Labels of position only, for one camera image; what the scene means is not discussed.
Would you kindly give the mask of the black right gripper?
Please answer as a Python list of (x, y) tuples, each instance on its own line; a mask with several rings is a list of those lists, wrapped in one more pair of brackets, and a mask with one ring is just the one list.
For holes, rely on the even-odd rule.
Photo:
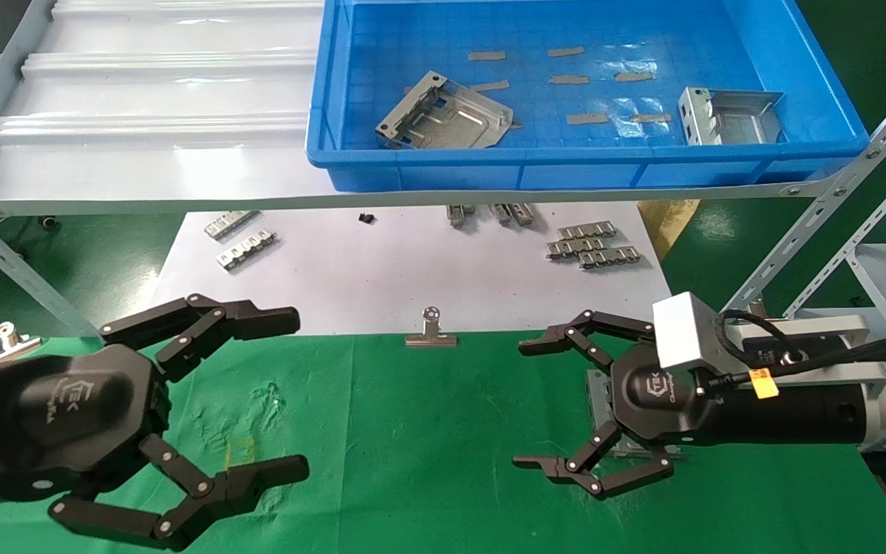
[[(591, 340), (593, 334), (637, 344), (613, 362)], [(749, 385), (698, 394), (691, 376), (674, 376), (660, 366), (654, 343), (649, 322), (596, 311), (584, 311), (570, 322), (549, 326), (538, 338), (521, 341), (522, 355), (575, 350), (596, 369), (611, 368), (611, 402), (618, 424), (601, 425), (571, 457), (514, 456), (514, 466), (539, 469), (553, 483), (576, 484), (605, 499), (673, 476), (674, 463), (663, 445), (854, 445), (871, 434), (872, 410), (861, 383), (816, 382), (802, 376), (779, 385), (778, 395), (770, 399), (759, 399)], [(626, 435), (649, 446), (651, 459), (595, 476), (595, 466)]]

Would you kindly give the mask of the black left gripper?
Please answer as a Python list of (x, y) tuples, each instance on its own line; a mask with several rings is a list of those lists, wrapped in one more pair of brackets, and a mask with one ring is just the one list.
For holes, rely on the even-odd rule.
[[(109, 346), (95, 353), (0, 362), (0, 502), (73, 492), (49, 509), (68, 532), (173, 552), (218, 520), (254, 511), (268, 489), (309, 477), (306, 457), (241, 464), (208, 477), (158, 437), (172, 407), (163, 381), (181, 381), (229, 340), (299, 329), (293, 306), (260, 309), (250, 299), (191, 294), (103, 325)], [(162, 342), (158, 369), (135, 351)], [(147, 463), (184, 492), (175, 508), (154, 513), (95, 501)]]

